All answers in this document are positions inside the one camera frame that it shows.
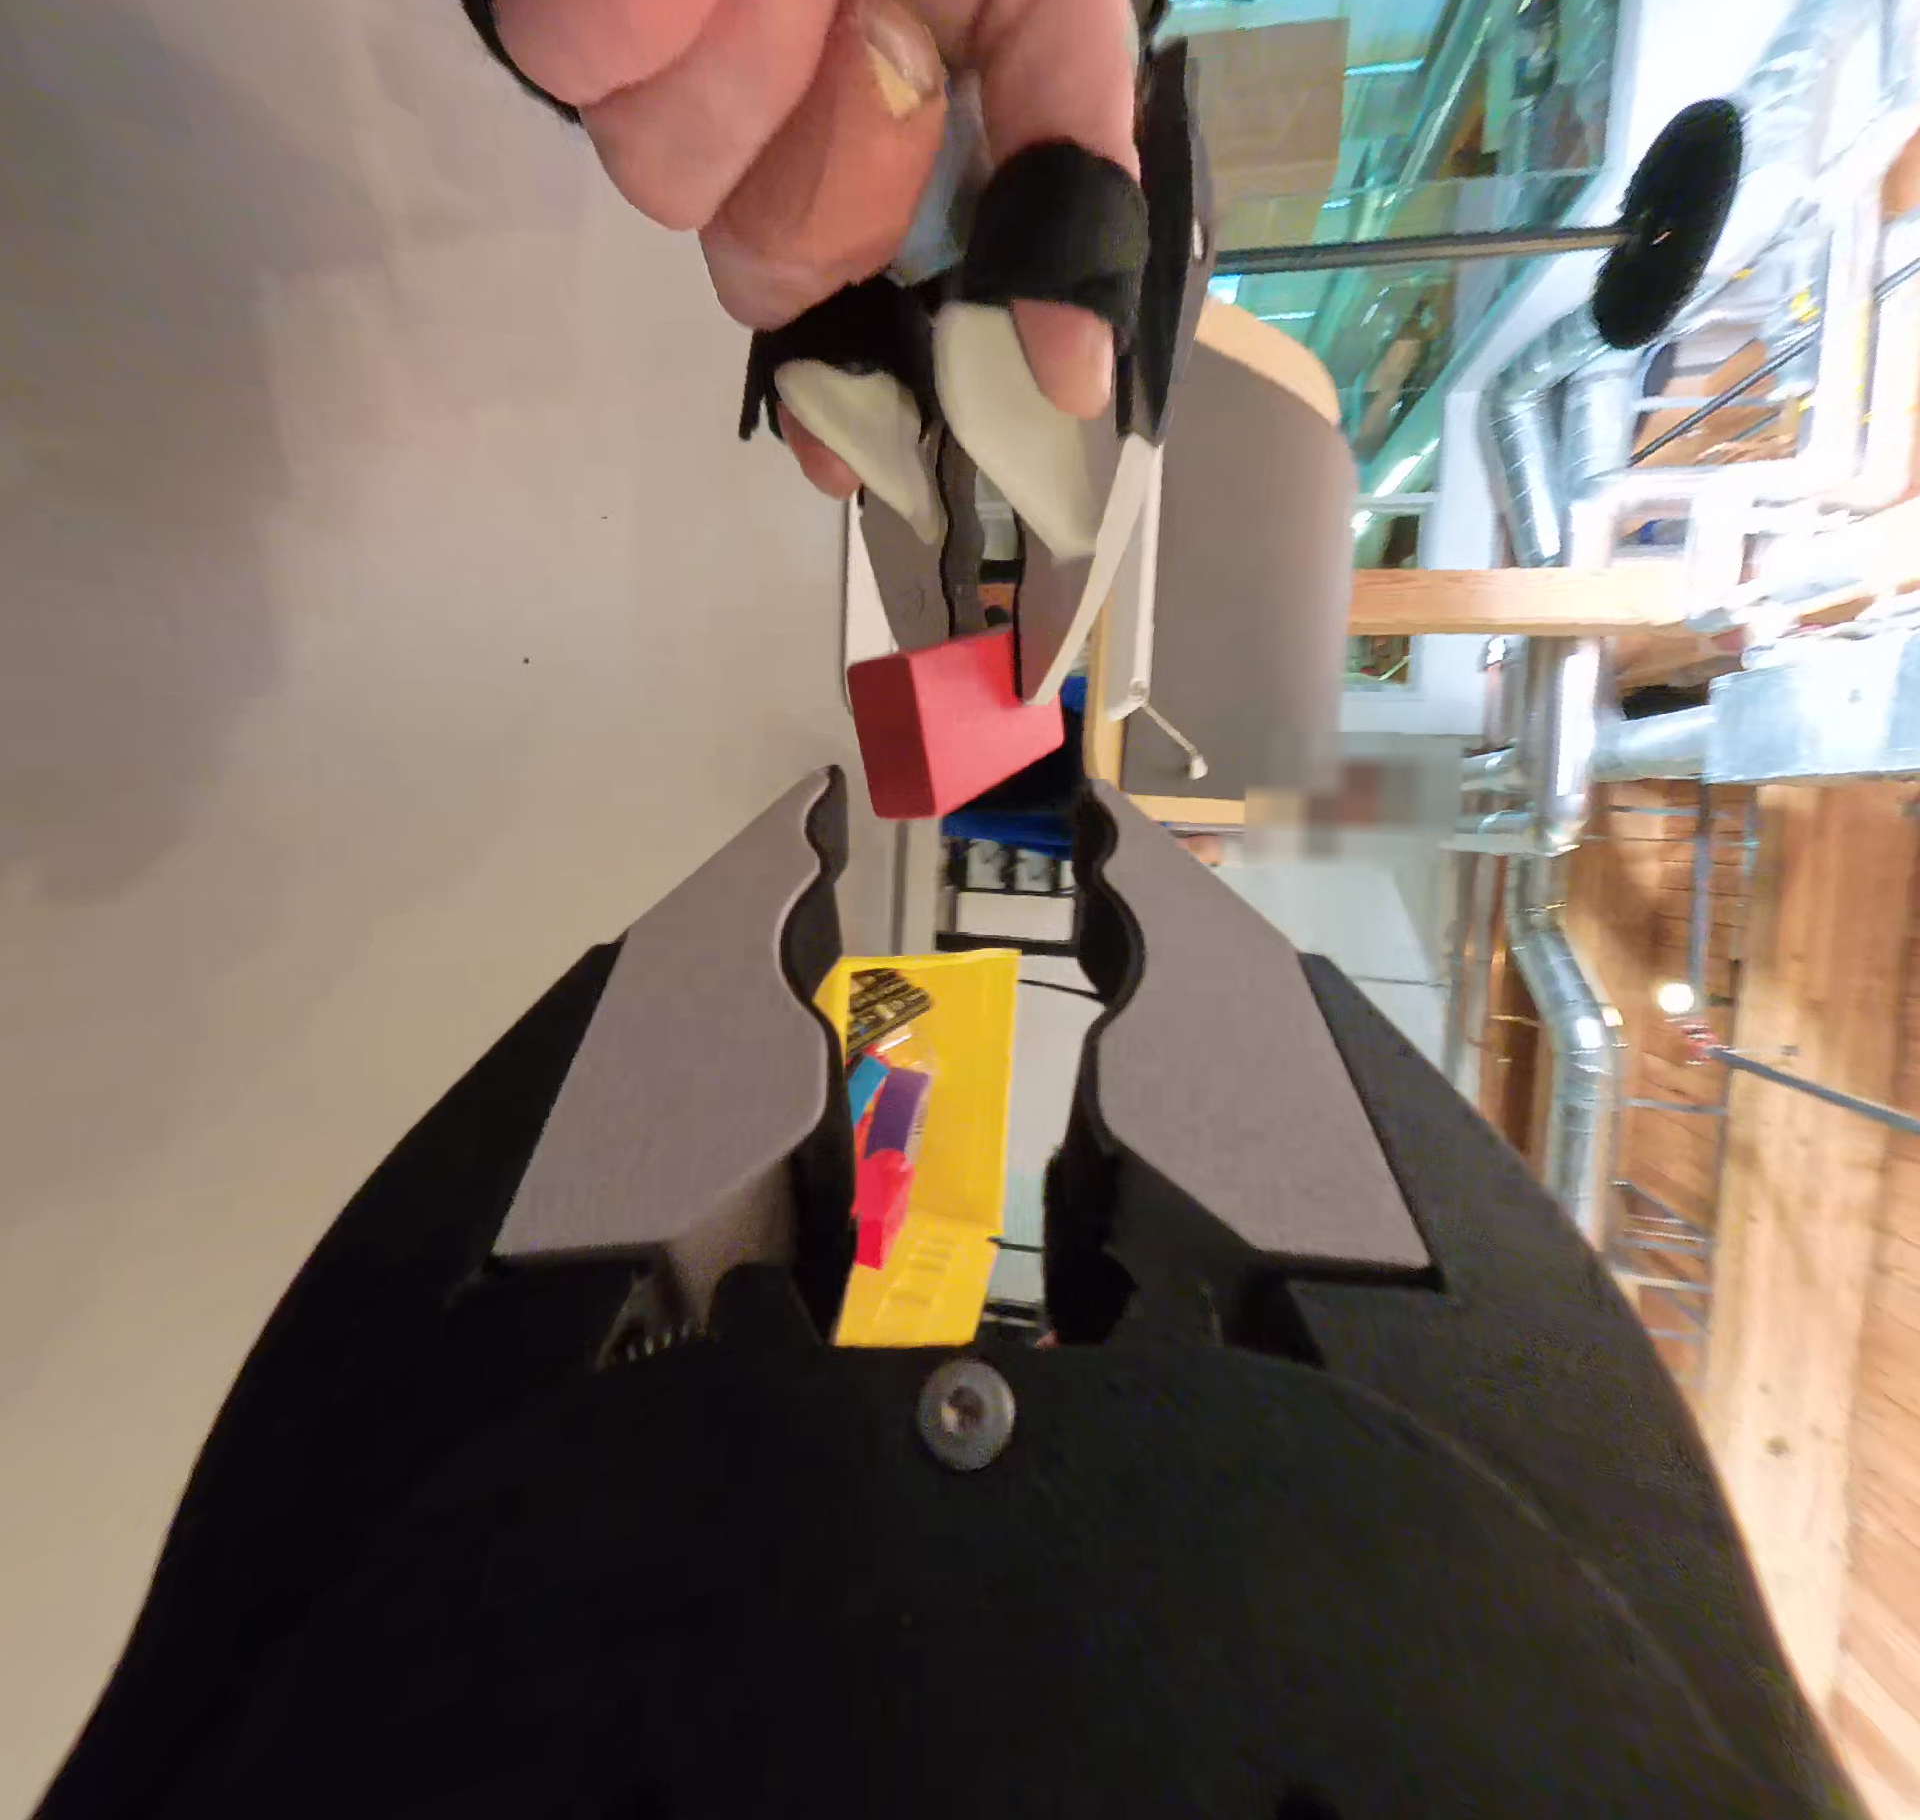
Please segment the wooden beam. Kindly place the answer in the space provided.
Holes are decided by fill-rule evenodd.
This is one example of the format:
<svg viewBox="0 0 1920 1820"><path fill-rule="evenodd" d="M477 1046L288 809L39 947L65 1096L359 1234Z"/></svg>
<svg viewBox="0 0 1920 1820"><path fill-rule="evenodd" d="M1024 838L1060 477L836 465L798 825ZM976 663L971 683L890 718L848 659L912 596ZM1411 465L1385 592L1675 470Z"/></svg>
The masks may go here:
<svg viewBox="0 0 1920 1820"><path fill-rule="evenodd" d="M1349 588L1347 638L1629 638L1683 630L1681 565L1572 569L1364 569Z"/></svg>

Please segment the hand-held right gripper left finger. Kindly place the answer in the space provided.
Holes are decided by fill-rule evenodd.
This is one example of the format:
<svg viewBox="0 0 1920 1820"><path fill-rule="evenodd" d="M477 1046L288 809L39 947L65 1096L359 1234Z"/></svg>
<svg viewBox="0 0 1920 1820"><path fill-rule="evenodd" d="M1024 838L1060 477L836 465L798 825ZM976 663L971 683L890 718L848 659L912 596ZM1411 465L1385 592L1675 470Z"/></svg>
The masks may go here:
<svg viewBox="0 0 1920 1820"><path fill-rule="evenodd" d="M637 1260L668 1310L709 1310L740 1264L808 1264L836 1309L850 1153L815 993L844 862L846 780L806 771L628 927L493 1257Z"/></svg>

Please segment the black disc on pole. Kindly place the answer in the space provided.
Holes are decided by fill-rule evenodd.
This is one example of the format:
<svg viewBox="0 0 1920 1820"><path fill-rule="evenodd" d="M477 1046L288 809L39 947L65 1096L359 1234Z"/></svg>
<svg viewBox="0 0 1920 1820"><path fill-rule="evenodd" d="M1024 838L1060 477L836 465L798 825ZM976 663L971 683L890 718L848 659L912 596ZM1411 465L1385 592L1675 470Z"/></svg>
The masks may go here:
<svg viewBox="0 0 1920 1820"><path fill-rule="evenodd" d="M1330 275L1597 254L1592 329L1604 345L1634 351L1662 338L1698 291L1733 209L1744 154L1741 107L1731 99L1698 101L1679 108L1645 149L1607 224L1239 247L1222 249L1213 273Z"/></svg>

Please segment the red toy block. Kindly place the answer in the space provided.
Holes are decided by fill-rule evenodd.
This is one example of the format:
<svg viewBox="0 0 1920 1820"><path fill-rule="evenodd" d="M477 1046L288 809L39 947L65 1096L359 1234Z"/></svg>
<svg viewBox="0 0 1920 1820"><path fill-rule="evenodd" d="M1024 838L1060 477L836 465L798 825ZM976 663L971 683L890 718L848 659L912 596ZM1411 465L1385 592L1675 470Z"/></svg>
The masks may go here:
<svg viewBox="0 0 1920 1820"><path fill-rule="evenodd" d="M865 793L882 821L942 817L1067 741L1057 698L1022 698L1008 625L853 663L844 686Z"/></svg>

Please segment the black remote control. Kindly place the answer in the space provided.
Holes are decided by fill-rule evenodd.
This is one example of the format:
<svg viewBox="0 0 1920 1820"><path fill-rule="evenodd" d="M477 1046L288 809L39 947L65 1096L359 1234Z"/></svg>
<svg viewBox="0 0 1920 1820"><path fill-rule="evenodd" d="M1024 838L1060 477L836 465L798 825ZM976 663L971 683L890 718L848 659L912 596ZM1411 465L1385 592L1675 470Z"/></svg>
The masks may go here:
<svg viewBox="0 0 1920 1820"><path fill-rule="evenodd" d="M875 1054L934 1010L933 993L897 966L850 966L838 1027L848 1066Z"/></svg>

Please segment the blue toy block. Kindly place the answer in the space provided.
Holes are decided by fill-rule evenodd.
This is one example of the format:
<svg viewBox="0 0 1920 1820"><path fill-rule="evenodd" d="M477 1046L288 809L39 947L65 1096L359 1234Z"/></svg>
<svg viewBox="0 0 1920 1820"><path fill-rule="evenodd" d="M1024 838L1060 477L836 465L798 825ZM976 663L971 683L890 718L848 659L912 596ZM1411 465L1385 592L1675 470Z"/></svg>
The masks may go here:
<svg viewBox="0 0 1920 1820"><path fill-rule="evenodd" d="M936 1077L933 1069L859 1054L846 1066L850 1109L850 1152L857 1166L882 1155L897 1155L916 1168Z"/></svg>

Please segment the silver ventilation duct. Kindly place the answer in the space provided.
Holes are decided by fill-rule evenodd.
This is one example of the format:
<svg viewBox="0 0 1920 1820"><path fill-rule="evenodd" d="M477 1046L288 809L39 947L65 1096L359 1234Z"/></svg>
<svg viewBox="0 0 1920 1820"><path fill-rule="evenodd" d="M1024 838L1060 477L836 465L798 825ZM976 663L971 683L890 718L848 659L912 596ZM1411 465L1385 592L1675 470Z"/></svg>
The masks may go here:
<svg viewBox="0 0 1920 1820"><path fill-rule="evenodd" d="M1583 493L1626 463L1636 353L1614 343L1586 299L1515 351L1480 397L1480 443L1495 509L1518 569L1565 585L1607 565L1612 540ZM1501 815L1502 934L1548 1057L1541 1174L1588 1241L1609 1230L1622 1033L1572 943L1569 860L1592 806L1604 657L1595 638L1535 635L1523 652L1515 747L1521 801Z"/></svg>

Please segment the small red toy brick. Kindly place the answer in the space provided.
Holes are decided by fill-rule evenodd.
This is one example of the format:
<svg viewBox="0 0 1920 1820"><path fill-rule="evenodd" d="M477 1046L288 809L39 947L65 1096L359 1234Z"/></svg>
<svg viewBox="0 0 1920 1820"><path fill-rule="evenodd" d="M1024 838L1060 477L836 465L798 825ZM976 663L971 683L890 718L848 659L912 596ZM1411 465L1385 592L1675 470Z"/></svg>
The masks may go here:
<svg viewBox="0 0 1920 1820"><path fill-rule="evenodd" d="M916 1161L902 1147L868 1150L853 1179L853 1263L879 1271L886 1264L906 1222Z"/></svg>

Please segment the person's left hand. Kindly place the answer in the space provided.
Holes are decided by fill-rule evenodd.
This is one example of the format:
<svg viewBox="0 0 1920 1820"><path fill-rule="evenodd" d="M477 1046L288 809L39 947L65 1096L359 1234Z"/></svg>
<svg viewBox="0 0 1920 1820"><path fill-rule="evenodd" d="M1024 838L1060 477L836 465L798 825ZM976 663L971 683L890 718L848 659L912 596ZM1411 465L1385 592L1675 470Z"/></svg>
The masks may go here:
<svg viewBox="0 0 1920 1820"><path fill-rule="evenodd" d="M1131 0L462 0L569 111L618 194L698 237L720 308L773 331L897 255L951 80L993 166L1072 144L1135 178Z"/></svg>

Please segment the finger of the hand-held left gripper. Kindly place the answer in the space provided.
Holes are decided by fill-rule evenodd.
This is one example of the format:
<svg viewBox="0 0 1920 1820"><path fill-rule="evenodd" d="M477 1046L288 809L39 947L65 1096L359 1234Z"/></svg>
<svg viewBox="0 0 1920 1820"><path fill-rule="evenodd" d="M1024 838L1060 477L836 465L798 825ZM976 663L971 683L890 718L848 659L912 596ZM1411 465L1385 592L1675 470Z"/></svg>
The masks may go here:
<svg viewBox="0 0 1920 1820"><path fill-rule="evenodd" d="M983 533L972 463L890 372L819 358L775 368L780 407L846 463L841 661L930 649L992 627L980 602Z"/></svg>
<svg viewBox="0 0 1920 1820"><path fill-rule="evenodd" d="M999 307L946 303L933 323L933 374L947 431L1022 537L1020 701L1054 701L1142 523L1156 513L1159 444L1116 431L1109 417L1057 409Z"/></svg>

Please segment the yellow plastic bin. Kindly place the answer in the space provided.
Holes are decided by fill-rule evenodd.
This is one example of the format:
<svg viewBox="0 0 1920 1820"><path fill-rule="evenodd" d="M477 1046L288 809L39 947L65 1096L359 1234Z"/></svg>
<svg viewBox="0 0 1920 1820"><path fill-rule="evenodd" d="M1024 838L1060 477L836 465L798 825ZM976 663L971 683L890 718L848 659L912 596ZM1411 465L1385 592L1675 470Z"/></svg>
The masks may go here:
<svg viewBox="0 0 1920 1820"><path fill-rule="evenodd" d="M897 966L933 993L934 1010L875 1054L933 1069L934 1089L906 1222L882 1268L850 1260L832 1342L957 1347L980 1325L1004 1233L1020 956L843 959L815 996L841 1048L846 974L868 964Z"/></svg>

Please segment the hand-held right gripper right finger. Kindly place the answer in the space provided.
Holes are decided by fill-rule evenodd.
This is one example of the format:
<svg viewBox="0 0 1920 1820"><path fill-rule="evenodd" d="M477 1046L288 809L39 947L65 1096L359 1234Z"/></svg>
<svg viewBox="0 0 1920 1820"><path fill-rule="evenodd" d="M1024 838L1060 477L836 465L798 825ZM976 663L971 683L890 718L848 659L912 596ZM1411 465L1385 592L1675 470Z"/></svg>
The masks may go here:
<svg viewBox="0 0 1920 1820"><path fill-rule="evenodd" d="M1434 1288L1297 947L1109 783L1086 783L1072 830L1095 1012L1049 1166L1051 1310Z"/></svg>

